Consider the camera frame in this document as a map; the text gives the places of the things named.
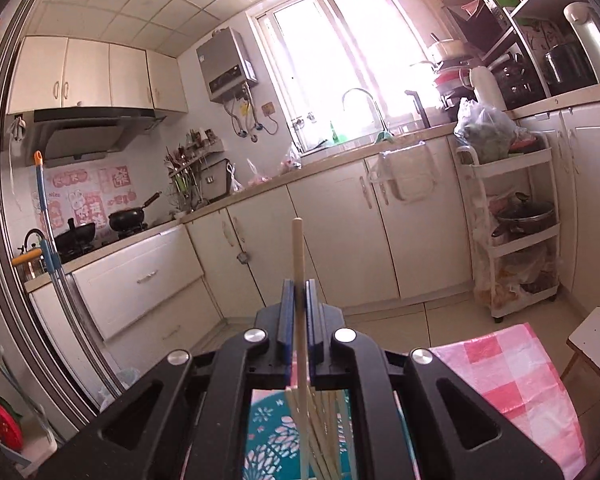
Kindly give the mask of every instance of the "pink checkered cloth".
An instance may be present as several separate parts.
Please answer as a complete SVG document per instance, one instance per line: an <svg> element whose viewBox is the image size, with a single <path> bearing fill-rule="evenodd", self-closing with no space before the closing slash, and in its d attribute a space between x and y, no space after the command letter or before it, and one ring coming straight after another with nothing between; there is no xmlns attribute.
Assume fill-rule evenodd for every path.
<svg viewBox="0 0 600 480"><path fill-rule="evenodd" d="M578 415L528 323L431 351L553 458L565 480L585 466Z"/></svg>

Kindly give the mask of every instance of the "countertop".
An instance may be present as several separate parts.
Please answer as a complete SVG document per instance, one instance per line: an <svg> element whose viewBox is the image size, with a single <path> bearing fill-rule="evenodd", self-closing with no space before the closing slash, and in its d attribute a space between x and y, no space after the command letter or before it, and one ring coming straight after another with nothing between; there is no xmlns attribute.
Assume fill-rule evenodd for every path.
<svg viewBox="0 0 600 480"><path fill-rule="evenodd" d="M570 108L595 102L600 102L600 84L589 86L586 88L581 88L572 92L567 92L566 94L562 94L557 97L544 99L542 101L538 101L536 103L532 103L530 105L511 110L507 112L507 114L516 120L533 115L551 112L554 110L561 110L564 108ZM304 165L300 170L292 171L290 173L274 177L264 184L251 187L249 189L241 191L238 194L228 196L227 198L223 198L222 200L219 200L218 202L210 204L206 207L203 207L202 209L188 213L178 220L167 222L160 226L148 229L147 231L144 231L142 233L138 233L137 235L125 238L124 240L120 240L118 242L104 246L100 249L93 251L93 253L85 254L84 256L81 256L80 258L77 258L72 262L65 264L63 266L64 272L73 272L74 270L80 269L81 267L84 267L90 263L95 262L96 260L104 258L109 254L113 254L116 251L129 247L137 242L158 235L161 232L167 231L168 229L174 226L177 226L179 224L186 224L197 218L203 217L209 213L213 213L214 211L218 211L237 202L241 202L242 200L245 200L252 196L256 196L260 193L264 193L266 191L275 189L280 186L286 186L286 184L290 184L291 182L295 182L296 180L300 180L302 178L314 175L316 173L320 173L322 171L332 170L333 168L344 166L345 164L350 164L357 160L362 160L364 158L367 158L368 156L374 156L378 153L385 152L387 150L404 148L405 146L409 146L410 144L414 144L421 140L431 140L437 139L439 137L446 137L448 135L453 134L455 127L455 123L442 124L441 126L434 126L426 130L420 130L419 132L410 132L408 134L403 134L402 136L394 137L394 142L382 142L380 144L362 146L360 148L354 148L344 153L337 153L336 155L328 156L327 158L317 160L316 162L311 162L309 164ZM31 293L37 288L46 285L47 283L50 283L50 278L48 274L44 274L42 276L37 277L35 280L30 280L29 282L26 282L24 285L24 289L26 292Z"/></svg>

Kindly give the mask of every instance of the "tiled floor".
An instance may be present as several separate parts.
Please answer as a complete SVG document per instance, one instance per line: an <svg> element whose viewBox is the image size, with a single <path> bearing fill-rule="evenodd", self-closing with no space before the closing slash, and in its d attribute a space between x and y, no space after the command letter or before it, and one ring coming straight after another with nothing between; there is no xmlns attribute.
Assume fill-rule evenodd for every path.
<svg viewBox="0 0 600 480"><path fill-rule="evenodd" d="M395 352L440 346L528 322L561 373L573 355L566 340L582 322L582 316L558 297L554 303L545 301L530 306L495 324L488 309L476 305L471 294L460 294L415 306L346 316L346 321L348 326L371 336L382 348ZM218 348L247 328L225 327L207 349ZM564 384L578 413L587 459L591 460L600 451L600 378L583 362L578 362Z"/></svg>

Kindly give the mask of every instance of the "metal screw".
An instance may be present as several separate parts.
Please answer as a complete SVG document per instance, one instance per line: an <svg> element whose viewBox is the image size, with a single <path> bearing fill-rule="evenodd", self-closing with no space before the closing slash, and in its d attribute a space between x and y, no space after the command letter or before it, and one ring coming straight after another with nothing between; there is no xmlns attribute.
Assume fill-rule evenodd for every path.
<svg viewBox="0 0 600 480"><path fill-rule="evenodd" d="M425 348L418 348L411 352L411 359L416 361L419 365L428 365L433 361L433 354Z"/></svg>
<svg viewBox="0 0 600 480"><path fill-rule="evenodd" d="M260 341L264 341L267 333L261 328L250 328L244 333L244 338L249 343L259 343Z"/></svg>
<svg viewBox="0 0 600 480"><path fill-rule="evenodd" d="M184 350L174 350L167 355L167 361L174 366L183 365L189 360L189 352Z"/></svg>
<svg viewBox="0 0 600 480"><path fill-rule="evenodd" d="M356 338L356 331L350 328L339 328L333 334L336 341L341 343L351 343Z"/></svg>

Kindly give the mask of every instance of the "white cabinet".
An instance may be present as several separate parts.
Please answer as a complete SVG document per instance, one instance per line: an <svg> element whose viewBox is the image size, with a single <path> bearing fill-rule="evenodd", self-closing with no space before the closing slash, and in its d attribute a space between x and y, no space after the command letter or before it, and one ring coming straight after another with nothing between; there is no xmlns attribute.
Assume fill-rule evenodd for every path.
<svg viewBox="0 0 600 480"><path fill-rule="evenodd" d="M69 40L64 62L62 106L111 106L109 43Z"/></svg>
<svg viewBox="0 0 600 480"><path fill-rule="evenodd" d="M396 199L387 184L373 184L401 298L414 298L472 279L464 206L445 138L427 141L440 179L418 202ZM377 157L367 159L369 168Z"/></svg>
<svg viewBox="0 0 600 480"><path fill-rule="evenodd" d="M573 295L600 306L600 104L562 111L571 145L578 197L578 251Z"/></svg>
<svg viewBox="0 0 600 480"><path fill-rule="evenodd" d="M224 317L254 317L265 305L242 252L226 209L186 224L206 282Z"/></svg>
<svg viewBox="0 0 600 480"><path fill-rule="evenodd" d="M67 38L27 36L14 69L8 114L60 108Z"/></svg>
<svg viewBox="0 0 600 480"><path fill-rule="evenodd" d="M578 218L576 211L576 182L573 171L573 160L567 139L566 129L559 111L538 114L519 121L520 126L532 132L543 132L551 146L554 163L555 186L558 193L558 212L560 213L560 259L558 260L558 276L560 282L568 290L573 290L573 275L576 266L576 247L578 244Z"/></svg>
<svg viewBox="0 0 600 480"><path fill-rule="evenodd" d="M188 112L178 60L147 50L146 64L154 107L158 110Z"/></svg>
<svg viewBox="0 0 600 480"><path fill-rule="evenodd" d="M184 226L74 272L75 283L105 341L202 275Z"/></svg>
<svg viewBox="0 0 600 480"><path fill-rule="evenodd" d="M228 211L265 305L279 303L285 278L294 276L291 224L296 211L286 187L238 202ZM305 249L304 259L306 277L317 281L322 298L310 250Z"/></svg>
<svg viewBox="0 0 600 480"><path fill-rule="evenodd" d="M154 107L144 50L109 45L109 71L112 106Z"/></svg>
<svg viewBox="0 0 600 480"><path fill-rule="evenodd" d="M288 185L326 302L398 298L389 244L363 161Z"/></svg>
<svg viewBox="0 0 600 480"><path fill-rule="evenodd" d="M197 280L108 340L106 348L121 368L144 374L170 351L189 350L219 321L204 282Z"/></svg>

